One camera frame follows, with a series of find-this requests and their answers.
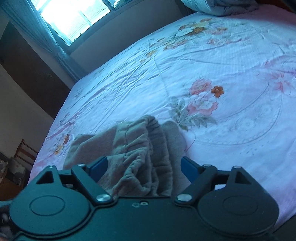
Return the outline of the grey-brown fleece pants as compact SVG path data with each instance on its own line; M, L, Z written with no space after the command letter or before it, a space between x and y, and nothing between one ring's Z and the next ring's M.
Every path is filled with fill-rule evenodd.
M63 169L106 157L107 171L97 183L110 195L175 197L190 185L181 171L185 148L175 122L160 124L146 115L95 135L77 135Z

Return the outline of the wooden chair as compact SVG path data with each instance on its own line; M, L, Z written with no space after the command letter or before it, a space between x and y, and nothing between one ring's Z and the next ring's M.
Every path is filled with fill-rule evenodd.
M38 153L23 138L13 156L7 157L1 153L1 161L5 162L8 168L7 179L21 187L27 185Z

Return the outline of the white floral bed sheet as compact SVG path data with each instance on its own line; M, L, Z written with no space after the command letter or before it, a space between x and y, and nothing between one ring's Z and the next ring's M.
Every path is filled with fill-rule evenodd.
M32 168L62 168L78 134L152 115L175 122L186 156L241 166L295 215L295 14L273 5L192 14L137 41L71 89Z

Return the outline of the dark wooden door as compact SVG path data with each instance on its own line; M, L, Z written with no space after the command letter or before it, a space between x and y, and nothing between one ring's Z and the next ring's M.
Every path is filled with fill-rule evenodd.
M1 65L18 86L55 118L70 89L8 22L1 37Z

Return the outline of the bright window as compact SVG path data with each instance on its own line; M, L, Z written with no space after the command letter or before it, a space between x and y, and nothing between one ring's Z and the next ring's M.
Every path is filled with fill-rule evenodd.
M96 22L129 1L34 0L32 3L46 23L70 46Z

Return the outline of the folded grey-blue quilt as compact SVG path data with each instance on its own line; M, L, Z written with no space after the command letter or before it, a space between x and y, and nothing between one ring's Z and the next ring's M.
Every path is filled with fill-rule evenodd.
M193 11L211 16L245 14L259 7L256 1L241 0L184 0L182 3Z

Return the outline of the teal curtain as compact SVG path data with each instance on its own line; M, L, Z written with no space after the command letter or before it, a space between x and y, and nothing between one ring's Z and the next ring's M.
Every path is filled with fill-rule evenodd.
M87 73L60 47L31 1L4 1L1 9L36 44L50 53L75 81Z

